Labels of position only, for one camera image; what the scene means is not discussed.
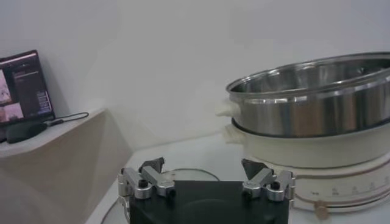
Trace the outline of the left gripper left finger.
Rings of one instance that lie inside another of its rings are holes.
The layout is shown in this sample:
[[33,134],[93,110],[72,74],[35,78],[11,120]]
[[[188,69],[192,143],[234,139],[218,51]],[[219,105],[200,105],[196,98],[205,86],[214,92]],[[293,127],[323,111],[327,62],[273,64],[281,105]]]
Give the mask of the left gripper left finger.
[[118,174],[118,195],[146,200],[151,198],[155,189],[159,196],[174,197],[175,182],[161,174],[164,163],[165,159],[159,157],[145,161],[138,169],[122,168]]

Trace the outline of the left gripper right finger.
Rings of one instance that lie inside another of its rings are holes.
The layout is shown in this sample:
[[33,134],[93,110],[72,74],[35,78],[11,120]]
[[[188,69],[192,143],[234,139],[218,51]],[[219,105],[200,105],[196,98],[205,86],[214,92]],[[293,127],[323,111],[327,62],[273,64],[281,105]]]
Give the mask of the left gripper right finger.
[[282,170],[276,173],[265,163],[249,159],[242,159],[241,165],[247,176],[242,188],[242,193],[247,199],[266,197],[269,201],[294,200],[296,179],[291,171]]

